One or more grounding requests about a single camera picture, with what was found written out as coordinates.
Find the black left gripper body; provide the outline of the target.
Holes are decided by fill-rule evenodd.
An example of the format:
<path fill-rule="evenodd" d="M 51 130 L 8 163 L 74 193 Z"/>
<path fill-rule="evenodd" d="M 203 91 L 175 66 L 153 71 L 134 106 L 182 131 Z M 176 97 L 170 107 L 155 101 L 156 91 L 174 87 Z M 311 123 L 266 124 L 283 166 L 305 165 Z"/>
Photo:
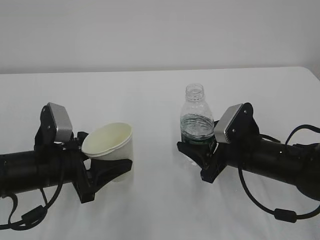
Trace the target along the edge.
<path fill-rule="evenodd" d="M 40 113 L 40 126 L 34 138 L 34 151 L 44 161 L 39 171 L 50 183 L 57 178 L 59 188 L 65 183 L 72 183 L 82 204 L 92 202 L 96 191 L 90 169 L 85 168 L 84 161 L 89 158 L 77 147 L 77 136 L 73 128 L 69 141 L 55 142 L 55 129 L 51 111 L 47 104 Z"/>

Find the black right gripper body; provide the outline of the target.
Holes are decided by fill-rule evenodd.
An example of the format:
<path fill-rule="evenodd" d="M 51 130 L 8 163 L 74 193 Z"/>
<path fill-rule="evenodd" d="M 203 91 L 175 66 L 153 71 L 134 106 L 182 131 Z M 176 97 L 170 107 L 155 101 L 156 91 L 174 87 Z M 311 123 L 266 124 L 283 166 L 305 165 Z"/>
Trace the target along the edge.
<path fill-rule="evenodd" d="M 254 120 L 254 109 L 251 103 L 243 103 L 241 110 L 228 130 L 230 143 L 218 143 L 210 154 L 208 169 L 200 172 L 201 179 L 213 183 L 226 166 L 237 167 L 245 152 L 250 151 L 253 141 L 260 135 L 259 127 Z"/>

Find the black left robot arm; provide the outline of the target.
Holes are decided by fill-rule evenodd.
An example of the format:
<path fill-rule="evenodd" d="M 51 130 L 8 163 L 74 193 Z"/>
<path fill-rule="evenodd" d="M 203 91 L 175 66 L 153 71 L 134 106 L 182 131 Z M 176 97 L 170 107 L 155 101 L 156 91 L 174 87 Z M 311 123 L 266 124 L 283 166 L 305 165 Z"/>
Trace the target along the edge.
<path fill-rule="evenodd" d="M 40 114 L 40 127 L 34 138 L 34 149 L 0 156 L 0 193 L 23 193 L 58 184 L 72 183 L 81 203 L 91 202 L 103 186 L 128 173 L 133 161 L 127 157 L 89 159 L 82 152 L 88 133 L 73 134 L 64 106 L 49 102 Z"/>

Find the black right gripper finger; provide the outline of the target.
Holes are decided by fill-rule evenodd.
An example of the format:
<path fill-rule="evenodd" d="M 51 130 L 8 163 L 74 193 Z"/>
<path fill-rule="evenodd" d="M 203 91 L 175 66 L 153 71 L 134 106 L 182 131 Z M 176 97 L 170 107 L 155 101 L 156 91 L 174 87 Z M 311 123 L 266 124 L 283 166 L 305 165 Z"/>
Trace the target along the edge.
<path fill-rule="evenodd" d="M 209 144 L 190 144 L 178 141 L 176 145 L 179 152 L 192 159 L 201 169 L 209 168 L 211 160 Z"/>

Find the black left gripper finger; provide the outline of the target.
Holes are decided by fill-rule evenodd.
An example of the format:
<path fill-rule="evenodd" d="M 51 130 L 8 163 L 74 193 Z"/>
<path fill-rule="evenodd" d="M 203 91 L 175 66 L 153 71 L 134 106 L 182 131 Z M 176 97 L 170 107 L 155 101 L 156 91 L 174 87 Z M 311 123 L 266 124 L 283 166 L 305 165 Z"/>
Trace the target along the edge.
<path fill-rule="evenodd" d="M 83 142 L 85 141 L 86 137 L 89 135 L 89 133 L 85 132 L 85 131 L 79 131 L 76 135 L 76 145 L 77 145 L 77 149 L 81 150 L 82 149 L 82 145 Z"/>
<path fill-rule="evenodd" d="M 90 173 L 92 176 L 92 187 L 98 192 L 110 181 L 131 171 L 133 161 L 130 159 L 98 160 L 91 159 Z"/>

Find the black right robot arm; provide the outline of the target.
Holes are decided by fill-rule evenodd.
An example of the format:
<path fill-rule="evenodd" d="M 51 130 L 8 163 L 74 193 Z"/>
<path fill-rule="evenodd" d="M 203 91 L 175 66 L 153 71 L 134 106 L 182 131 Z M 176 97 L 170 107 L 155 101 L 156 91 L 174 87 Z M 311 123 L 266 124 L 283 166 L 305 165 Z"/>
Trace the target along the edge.
<path fill-rule="evenodd" d="M 282 144 L 260 133 L 253 106 L 230 106 L 215 122 L 208 144 L 177 143 L 178 150 L 201 168 L 203 181 L 212 183 L 226 166 L 271 178 L 320 199 L 320 145 Z"/>

